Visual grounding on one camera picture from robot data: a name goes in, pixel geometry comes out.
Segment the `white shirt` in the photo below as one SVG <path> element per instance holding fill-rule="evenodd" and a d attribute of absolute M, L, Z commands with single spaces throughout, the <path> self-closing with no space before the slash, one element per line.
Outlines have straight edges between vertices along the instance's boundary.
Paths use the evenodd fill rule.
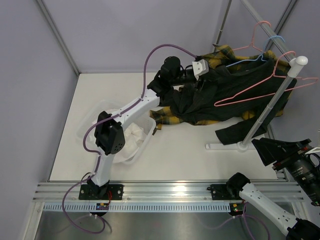
<path fill-rule="evenodd" d="M 126 129 L 121 122 L 111 119 L 111 114 L 102 111 L 98 122 L 105 121 L 95 127 L 95 144 L 105 154 L 114 154 L 114 164 L 131 165 L 143 145 L 147 135 L 144 129 L 131 123 Z"/>

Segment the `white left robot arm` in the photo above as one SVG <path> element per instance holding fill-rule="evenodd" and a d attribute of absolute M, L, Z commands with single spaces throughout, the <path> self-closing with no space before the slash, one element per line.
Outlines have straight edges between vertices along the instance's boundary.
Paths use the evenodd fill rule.
<path fill-rule="evenodd" d="M 154 79 L 144 86 L 140 97 L 112 113 L 102 111 L 82 140 L 83 148 L 91 152 L 86 140 L 89 133 L 94 132 L 97 148 L 93 153 L 97 153 L 98 157 L 93 172 L 80 181 L 79 199 L 121 200 L 123 186 L 111 184 L 110 176 L 114 157 L 125 146 L 125 130 L 143 114 L 159 106 L 174 86 L 194 84 L 208 72 L 208 62 L 200 57 L 192 62 L 190 69 L 183 69 L 178 57 L 167 57 Z"/>

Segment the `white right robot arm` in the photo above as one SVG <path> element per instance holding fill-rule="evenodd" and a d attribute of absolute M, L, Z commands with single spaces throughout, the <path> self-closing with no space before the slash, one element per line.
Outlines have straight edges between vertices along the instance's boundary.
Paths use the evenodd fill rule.
<path fill-rule="evenodd" d="M 262 163 L 276 172 L 287 170 L 295 183 L 308 196 L 315 207 L 320 205 L 320 165 L 313 158 L 320 158 L 320 148 L 311 146 L 311 140 L 296 142 L 262 137 L 253 139 Z M 281 208 L 275 201 L 289 202 L 301 198 L 289 185 L 271 192 L 260 191 L 244 174 L 237 172 L 226 183 L 207 187 L 213 200 L 242 201 L 249 203 L 267 217 L 287 240 L 318 240 L 320 228 L 316 223 L 302 219 Z"/>

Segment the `white plastic basket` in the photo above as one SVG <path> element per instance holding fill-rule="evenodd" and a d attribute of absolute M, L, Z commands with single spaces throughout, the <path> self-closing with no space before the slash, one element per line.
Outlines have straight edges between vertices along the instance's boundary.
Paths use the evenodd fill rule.
<path fill-rule="evenodd" d="M 114 111 L 119 110 L 123 107 L 123 104 L 120 102 L 114 102 L 109 100 L 101 100 L 92 106 L 87 112 L 87 114 L 82 118 L 81 122 L 79 123 L 75 135 L 79 141 L 82 141 L 85 133 L 87 130 L 97 123 L 98 115 L 102 111 L 106 111 L 107 113 L 112 113 Z M 153 136 L 154 129 L 156 128 L 156 122 L 153 118 L 149 117 L 149 113 L 144 113 L 141 117 L 134 120 L 135 124 L 143 128 L 144 133 L 146 134 L 146 139 L 144 140 L 140 150 L 138 151 L 136 157 L 134 158 L 135 161 L 140 157 L 144 149 L 146 148 L 148 142 L 150 141 L 151 137 Z"/>

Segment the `grey clothes rack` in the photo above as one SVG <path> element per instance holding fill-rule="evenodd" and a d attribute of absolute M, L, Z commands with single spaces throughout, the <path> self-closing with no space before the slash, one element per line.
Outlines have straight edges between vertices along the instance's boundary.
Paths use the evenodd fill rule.
<path fill-rule="evenodd" d="M 257 25 L 263 29 L 267 34 L 267 42 L 272 41 L 277 49 L 282 53 L 282 57 L 285 57 L 290 65 L 290 70 L 288 75 L 284 78 L 283 83 L 280 85 L 279 89 L 272 95 L 272 99 L 266 105 L 265 109 L 261 115 L 257 118 L 256 122 L 253 124 L 252 128 L 248 131 L 243 141 L 236 144 L 223 145 L 221 143 L 208 143 L 205 145 L 205 149 L 208 151 L 227 151 L 227 150 L 238 150 L 239 152 L 246 152 L 248 150 L 254 150 L 252 144 L 252 139 L 254 134 L 257 132 L 258 128 L 262 125 L 263 121 L 267 118 L 268 114 L 274 108 L 275 104 L 280 99 L 281 95 L 288 88 L 290 83 L 294 78 L 296 78 L 304 66 L 308 64 L 308 58 L 305 56 L 295 56 L 294 51 L 290 51 L 284 40 L 281 40 L 280 36 L 272 30 L 272 28 L 262 19 L 260 14 L 255 10 L 252 4 L 248 0 L 243 0 L 241 2 L 248 12 L 257 21 Z"/>

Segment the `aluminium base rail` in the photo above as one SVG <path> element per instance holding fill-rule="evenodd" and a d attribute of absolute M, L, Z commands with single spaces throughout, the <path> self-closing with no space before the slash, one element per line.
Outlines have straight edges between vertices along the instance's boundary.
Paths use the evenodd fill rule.
<path fill-rule="evenodd" d="M 124 202 L 209 202 L 209 182 L 122 182 Z M 255 187 L 275 202 L 303 202 L 297 183 L 287 181 L 254 182 Z M 36 187 L 34 202 L 59 202 L 72 182 L 42 182 Z"/>

